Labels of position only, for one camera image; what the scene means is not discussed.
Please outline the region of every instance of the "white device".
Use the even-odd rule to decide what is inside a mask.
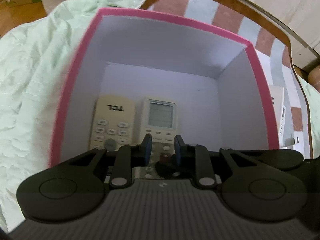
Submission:
[[[132,169],[132,179],[160,179],[155,163],[166,162],[174,153],[174,136],[177,134],[178,115],[176,103],[162,98],[143,100],[139,143],[146,134],[152,136],[152,152],[147,167]]]
[[[273,108],[276,114],[279,144],[280,147],[282,147],[285,121],[284,88],[278,86],[269,86],[269,89],[272,98]]]
[[[135,102],[117,95],[98,98],[92,120],[90,149],[105,147],[116,151],[132,143]]]

